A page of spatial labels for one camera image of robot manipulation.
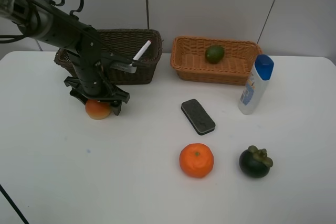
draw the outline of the white table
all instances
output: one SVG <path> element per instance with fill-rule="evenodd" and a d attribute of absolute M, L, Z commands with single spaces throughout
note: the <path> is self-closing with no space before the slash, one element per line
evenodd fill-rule
<path fill-rule="evenodd" d="M 32 224 L 325 224 L 336 222 L 336 67 L 325 58 L 272 57 L 271 83 L 252 115 L 243 87 L 180 80 L 163 54 L 153 82 L 123 86 L 119 116 L 90 119 L 69 95 L 53 52 L 0 61 L 0 183 Z M 198 136 L 181 103 L 216 122 Z M 208 145 L 214 170 L 185 176 L 182 148 Z M 238 158 L 266 148 L 274 167 L 249 179 Z M 0 196 L 0 223 L 21 223 Z"/>

